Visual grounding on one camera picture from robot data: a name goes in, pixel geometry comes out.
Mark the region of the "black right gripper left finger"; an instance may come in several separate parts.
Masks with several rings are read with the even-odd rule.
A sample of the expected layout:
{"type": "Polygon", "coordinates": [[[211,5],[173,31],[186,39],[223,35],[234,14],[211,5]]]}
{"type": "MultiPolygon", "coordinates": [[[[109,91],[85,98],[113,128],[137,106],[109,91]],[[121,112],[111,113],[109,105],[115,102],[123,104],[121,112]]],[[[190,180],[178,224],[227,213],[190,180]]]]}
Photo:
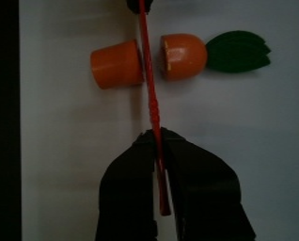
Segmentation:
{"type": "Polygon", "coordinates": [[[101,180],[95,241],[158,241],[154,209],[155,138],[139,135],[101,180]]]}

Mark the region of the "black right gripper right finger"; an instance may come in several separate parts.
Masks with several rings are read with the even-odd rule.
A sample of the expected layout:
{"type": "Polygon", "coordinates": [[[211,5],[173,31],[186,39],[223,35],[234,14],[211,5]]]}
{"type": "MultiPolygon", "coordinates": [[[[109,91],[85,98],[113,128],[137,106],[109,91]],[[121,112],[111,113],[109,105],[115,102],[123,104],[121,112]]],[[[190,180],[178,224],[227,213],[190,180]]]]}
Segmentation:
{"type": "Polygon", "coordinates": [[[163,153],[179,241],[255,241],[238,175],[225,160],[169,129],[163,153]]]}

